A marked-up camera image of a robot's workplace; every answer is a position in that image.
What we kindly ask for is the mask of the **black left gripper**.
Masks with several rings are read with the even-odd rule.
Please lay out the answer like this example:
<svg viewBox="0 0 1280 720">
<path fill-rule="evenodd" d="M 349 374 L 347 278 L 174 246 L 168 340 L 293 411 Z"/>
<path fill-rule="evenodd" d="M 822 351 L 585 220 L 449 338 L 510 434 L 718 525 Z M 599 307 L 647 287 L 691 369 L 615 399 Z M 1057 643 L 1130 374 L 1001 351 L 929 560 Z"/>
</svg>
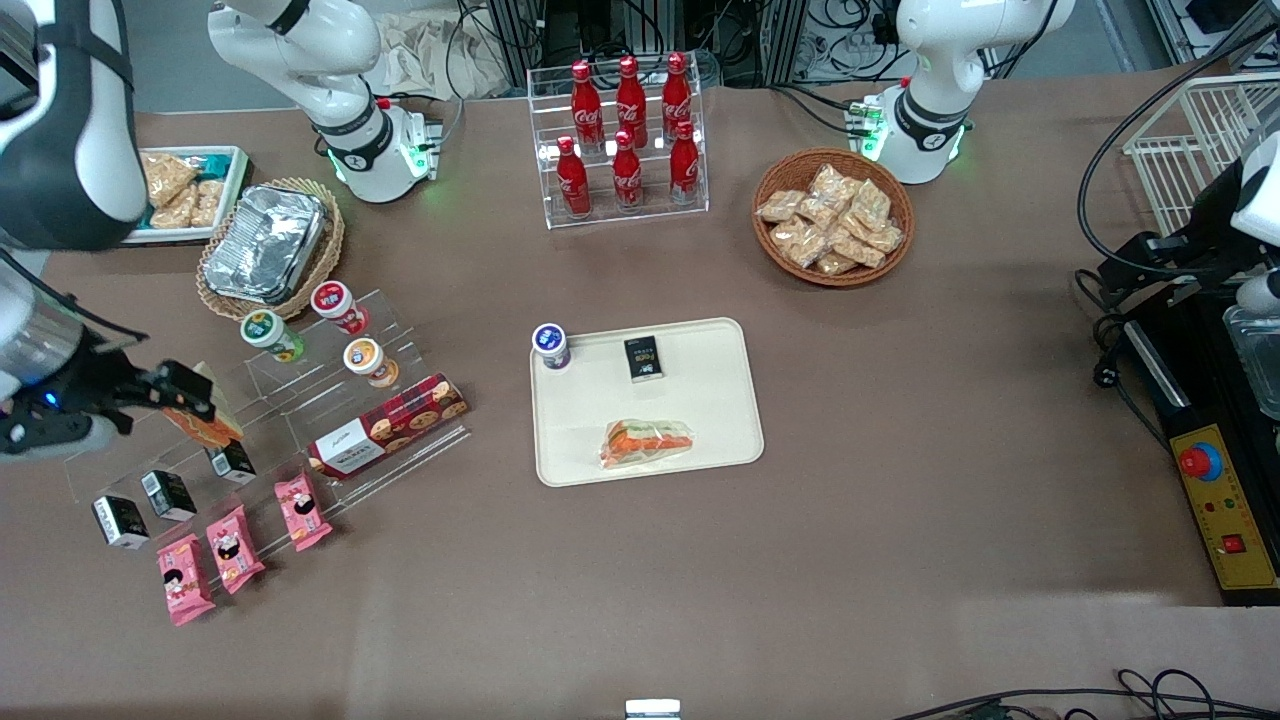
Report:
<svg viewBox="0 0 1280 720">
<path fill-rule="evenodd" d="M 1220 286 L 1243 272 L 1242 260 L 1230 249 L 1222 250 L 1202 234 L 1160 236 L 1143 233 L 1140 250 L 1144 260 L 1172 279 L 1167 283 L 1166 305 L 1174 307 L 1201 291 L 1201 286 Z M 1140 272 L 1115 260 L 1101 263 L 1100 297 L 1105 304 L 1123 304 L 1140 290 Z"/>
</svg>

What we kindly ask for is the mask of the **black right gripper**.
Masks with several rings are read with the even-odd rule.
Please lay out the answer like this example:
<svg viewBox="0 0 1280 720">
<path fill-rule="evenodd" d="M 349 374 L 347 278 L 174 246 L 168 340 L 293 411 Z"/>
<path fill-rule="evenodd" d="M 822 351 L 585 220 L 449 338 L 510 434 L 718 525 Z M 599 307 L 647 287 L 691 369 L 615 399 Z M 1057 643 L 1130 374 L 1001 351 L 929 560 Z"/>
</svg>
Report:
<svg viewBox="0 0 1280 720">
<path fill-rule="evenodd" d="M 178 361 L 163 361 L 155 369 L 155 387 L 150 374 L 134 366 L 122 350 L 99 354 L 78 348 L 61 366 L 61 432 L 86 433 L 99 419 L 119 436 L 129 436 L 134 407 L 172 409 L 202 421 L 214 420 L 216 414 L 212 382 Z"/>
</svg>

